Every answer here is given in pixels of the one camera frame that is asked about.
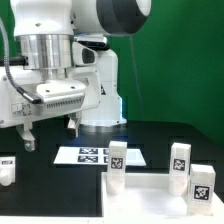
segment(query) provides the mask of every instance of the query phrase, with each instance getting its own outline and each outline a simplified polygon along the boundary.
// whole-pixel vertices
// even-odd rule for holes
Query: black table
[[[224,200],[224,150],[183,123],[129,121],[113,133],[79,131],[68,140],[66,120],[34,123],[37,149],[26,152],[15,128],[0,129],[0,156],[16,156],[16,183],[0,187],[0,215],[100,217],[101,172],[106,166],[54,165],[60,146],[108,147],[111,140],[126,141],[140,148],[145,167],[127,167],[127,172],[168,173],[174,142],[192,145],[191,163],[212,165],[216,171],[215,192]]]

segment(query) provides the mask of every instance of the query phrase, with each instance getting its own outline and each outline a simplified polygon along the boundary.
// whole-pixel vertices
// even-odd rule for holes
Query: white foam block
[[[15,183],[15,157],[0,157],[0,184],[8,186]]]
[[[189,144],[174,143],[171,147],[169,192],[172,195],[187,194],[190,155],[191,145]]]
[[[211,215],[215,176],[212,166],[191,165],[188,215]]]
[[[107,166],[107,191],[120,194],[125,187],[127,142],[111,141]]]

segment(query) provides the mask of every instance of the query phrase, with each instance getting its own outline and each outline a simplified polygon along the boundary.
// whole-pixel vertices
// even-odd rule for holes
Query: white tray
[[[172,196],[168,192],[168,174],[126,173],[125,191],[120,195],[107,193],[106,173],[102,173],[101,184],[102,212],[105,218],[187,217],[186,197]],[[224,205],[216,194],[213,196],[212,207],[212,217],[224,216]]]

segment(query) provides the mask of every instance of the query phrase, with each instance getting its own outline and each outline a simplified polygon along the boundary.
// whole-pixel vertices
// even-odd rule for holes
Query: green wall
[[[0,14],[15,55],[9,0],[0,1]],[[132,40],[109,41],[119,56],[127,119],[189,123],[224,147],[223,0],[152,0],[150,17]]]

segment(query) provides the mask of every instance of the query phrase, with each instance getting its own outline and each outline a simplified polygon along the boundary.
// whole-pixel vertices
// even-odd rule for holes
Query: white block
[[[187,214],[211,215],[215,171],[208,165],[191,165]]]
[[[111,141],[107,166],[107,192],[120,194],[125,188],[127,142]]]
[[[174,143],[171,147],[169,192],[175,196],[184,196],[188,188],[188,172],[191,145]]]
[[[0,157],[0,184],[15,183],[15,157]]]

